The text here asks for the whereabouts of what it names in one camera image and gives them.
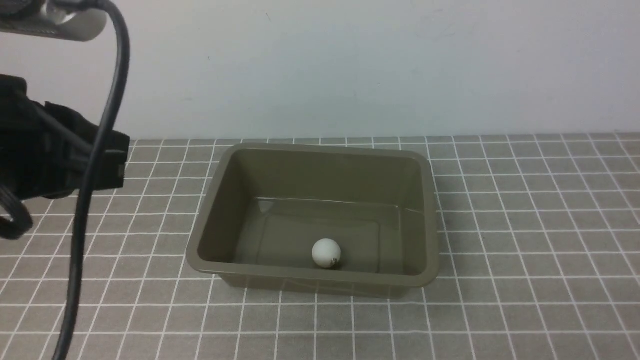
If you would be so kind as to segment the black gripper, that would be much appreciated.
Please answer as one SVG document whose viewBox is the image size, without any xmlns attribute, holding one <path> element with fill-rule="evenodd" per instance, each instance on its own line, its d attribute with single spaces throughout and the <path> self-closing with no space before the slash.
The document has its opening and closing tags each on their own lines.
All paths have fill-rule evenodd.
<svg viewBox="0 0 640 360">
<path fill-rule="evenodd" d="M 1 76 L 1 198 L 60 199 L 82 186 L 98 125 L 64 105 L 29 100 L 25 79 Z"/>
</svg>

